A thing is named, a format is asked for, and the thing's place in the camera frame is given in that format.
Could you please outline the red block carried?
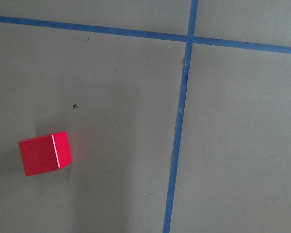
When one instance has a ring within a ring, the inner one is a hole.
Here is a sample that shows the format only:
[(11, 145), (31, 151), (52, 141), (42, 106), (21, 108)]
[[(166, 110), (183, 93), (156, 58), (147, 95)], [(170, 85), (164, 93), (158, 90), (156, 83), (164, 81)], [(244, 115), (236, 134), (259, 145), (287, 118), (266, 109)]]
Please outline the red block carried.
[(21, 140), (18, 145), (26, 176), (60, 170), (72, 163), (66, 132)]

